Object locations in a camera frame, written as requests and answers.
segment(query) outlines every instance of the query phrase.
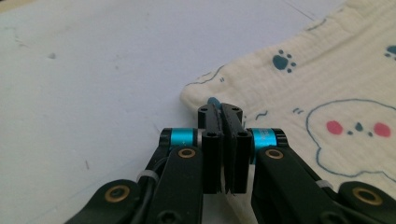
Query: blue ring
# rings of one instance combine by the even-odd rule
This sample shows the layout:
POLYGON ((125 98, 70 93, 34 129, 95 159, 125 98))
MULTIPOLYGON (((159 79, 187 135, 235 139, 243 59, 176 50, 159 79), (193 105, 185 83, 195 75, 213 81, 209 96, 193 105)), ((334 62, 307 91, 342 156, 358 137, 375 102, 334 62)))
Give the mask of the blue ring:
POLYGON ((172 129, 170 149, 176 146, 192 147, 194 142, 194 130, 192 128, 172 129))
POLYGON ((256 164, 257 152, 263 147, 276 146, 276 135, 272 129, 251 129, 254 141, 254 158, 251 164, 256 164))

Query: pink dot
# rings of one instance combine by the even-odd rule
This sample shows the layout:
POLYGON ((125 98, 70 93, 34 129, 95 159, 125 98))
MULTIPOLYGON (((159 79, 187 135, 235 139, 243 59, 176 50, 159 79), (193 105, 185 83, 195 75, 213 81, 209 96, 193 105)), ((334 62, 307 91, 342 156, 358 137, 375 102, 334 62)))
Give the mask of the pink dot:
POLYGON ((390 127, 381 122, 375 124, 374 132, 382 137, 390 137, 390 127))
POLYGON ((332 134, 341 134, 344 130, 343 126, 341 126, 341 124, 335 120, 328 121, 326 126, 327 126, 327 130, 329 131, 329 133, 332 133, 332 134))

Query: cloth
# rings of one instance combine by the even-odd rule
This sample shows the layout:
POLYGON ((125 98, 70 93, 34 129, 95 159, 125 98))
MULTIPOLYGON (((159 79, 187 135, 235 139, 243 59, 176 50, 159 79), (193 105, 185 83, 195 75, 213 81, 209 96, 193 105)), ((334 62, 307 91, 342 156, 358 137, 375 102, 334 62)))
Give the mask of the cloth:
MULTIPOLYGON (((198 77, 180 99, 194 114, 222 102, 244 110, 246 128, 281 128, 334 190, 361 181, 396 198, 395 18, 394 0, 348 0, 292 39, 198 77)), ((255 222, 250 195, 230 200, 255 222)))

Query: paw print pattern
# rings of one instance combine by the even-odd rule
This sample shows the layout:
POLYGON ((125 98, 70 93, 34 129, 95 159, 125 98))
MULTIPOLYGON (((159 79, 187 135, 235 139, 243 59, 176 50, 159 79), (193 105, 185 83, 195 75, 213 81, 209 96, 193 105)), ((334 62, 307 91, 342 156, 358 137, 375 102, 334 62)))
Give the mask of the paw print pattern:
POLYGON ((275 68, 277 68, 278 70, 285 70, 288 73, 292 72, 292 69, 297 66, 297 63, 292 62, 292 56, 291 54, 285 54, 285 52, 283 51, 283 49, 280 49, 279 54, 277 54, 276 56, 274 56, 273 58, 273 64, 275 66, 275 68))
POLYGON ((396 60, 396 46, 389 46, 387 48, 387 52, 385 53, 385 57, 396 60))

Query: white table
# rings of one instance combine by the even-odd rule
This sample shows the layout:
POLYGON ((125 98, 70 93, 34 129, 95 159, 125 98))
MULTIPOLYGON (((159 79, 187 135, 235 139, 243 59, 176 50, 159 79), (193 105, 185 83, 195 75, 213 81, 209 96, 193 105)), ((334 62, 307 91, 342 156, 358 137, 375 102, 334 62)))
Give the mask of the white table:
MULTIPOLYGON (((344 2, 8 1, 20 5, 0 2, 0 223, 62 223, 106 182, 135 179, 162 128, 195 127, 185 84, 344 2)), ((204 223, 238 223, 224 195, 205 196, 204 223)))

